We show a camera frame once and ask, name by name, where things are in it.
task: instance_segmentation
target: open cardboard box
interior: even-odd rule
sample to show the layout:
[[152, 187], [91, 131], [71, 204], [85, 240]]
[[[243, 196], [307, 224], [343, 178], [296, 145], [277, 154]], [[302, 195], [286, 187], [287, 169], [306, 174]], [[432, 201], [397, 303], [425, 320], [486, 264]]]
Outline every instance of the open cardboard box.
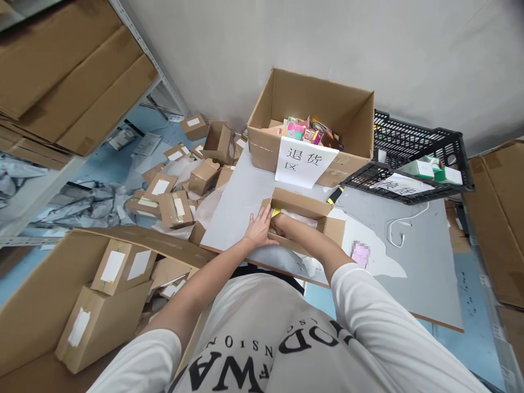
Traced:
[[[328, 217], [329, 212], [333, 209], [333, 205], [278, 187], [273, 191], [273, 197], [262, 201], [261, 207], [267, 206], [268, 204], [274, 209], [286, 209], [291, 213], [317, 220], [317, 231], [322, 232], [342, 247], [346, 222]], [[271, 232], [269, 232], [267, 236], [270, 239], [278, 241], [282, 247], [311, 257], [302, 246], [293, 240], [286, 239]]]
[[253, 165], [277, 170], [280, 135], [262, 131], [272, 120], [312, 116], [344, 144], [317, 184], [334, 187], [373, 157], [374, 93], [273, 68], [247, 123]]

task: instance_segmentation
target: white cable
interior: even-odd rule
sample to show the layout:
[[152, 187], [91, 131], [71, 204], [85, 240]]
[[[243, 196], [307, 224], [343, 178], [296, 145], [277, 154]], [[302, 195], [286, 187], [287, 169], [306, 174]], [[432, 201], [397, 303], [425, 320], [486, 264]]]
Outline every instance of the white cable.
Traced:
[[391, 229], [393, 227], [393, 224], [395, 224], [396, 222], [400, 221], [400, 220], [405, 220], [405, 219], [412, 219], [412, 218], [415, 218], [419, 215], [421, 215], [422, 213], [424, 213], [426, 210], [428, 210], [430, 208], [430, 203], [427, 202], [427, 206], [424, 210], [418, 212], [417, 214], [415, 214], [414, 216], [411, 216], [411, 217], [403, 217], [403, 218], [397, 218], [396, 220], [394, 220], [391, 224], [389, 224], [389, 242], [397, 247], [397, 248], [401, 248], [402, 245], [404, 244], [404, 234], [401, 234], [401, 237], [400, 237], [400, 246], [396, 245], [395, 243], [393, 243], [393, 240], [391, 239]]

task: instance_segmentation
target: person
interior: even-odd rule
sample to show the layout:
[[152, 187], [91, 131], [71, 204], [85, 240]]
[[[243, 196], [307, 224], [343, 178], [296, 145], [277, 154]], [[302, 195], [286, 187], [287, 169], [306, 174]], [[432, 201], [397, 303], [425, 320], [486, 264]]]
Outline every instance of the person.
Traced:
[[[285, 280], [230, 278], [270, 224], [323, 267], [337, 320]], [[189, 363], [174, 375], [212, 303]], [[244, 237], [200, 269], [89, 392], [480, 392], [487, 389], [365, 269], [319, 231], [271, 207]]]

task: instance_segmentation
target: white paper sign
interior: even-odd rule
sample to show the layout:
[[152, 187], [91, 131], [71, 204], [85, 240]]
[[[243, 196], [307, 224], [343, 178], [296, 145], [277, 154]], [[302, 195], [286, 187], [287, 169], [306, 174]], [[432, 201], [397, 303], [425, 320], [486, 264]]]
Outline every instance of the white paper sign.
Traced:
[[377, 187], [392, 191], [398, 195], [413, 195], [434, 189], [434, 187], [429, 184], [396, 173], [392, 174], [387, 179], [370, 186], [370, 188]]
[[337, 154], [338, 150], [283, 136], [275, 180], [312, 188]]

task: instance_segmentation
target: sign with chinese text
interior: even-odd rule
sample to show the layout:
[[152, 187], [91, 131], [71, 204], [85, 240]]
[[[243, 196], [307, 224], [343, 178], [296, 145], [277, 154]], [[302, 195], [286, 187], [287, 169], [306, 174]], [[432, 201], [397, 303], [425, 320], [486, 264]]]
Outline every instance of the sign with chinese text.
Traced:
[[283, 136], [275, 180], [312, 188], [337, 154], [338, 150]]

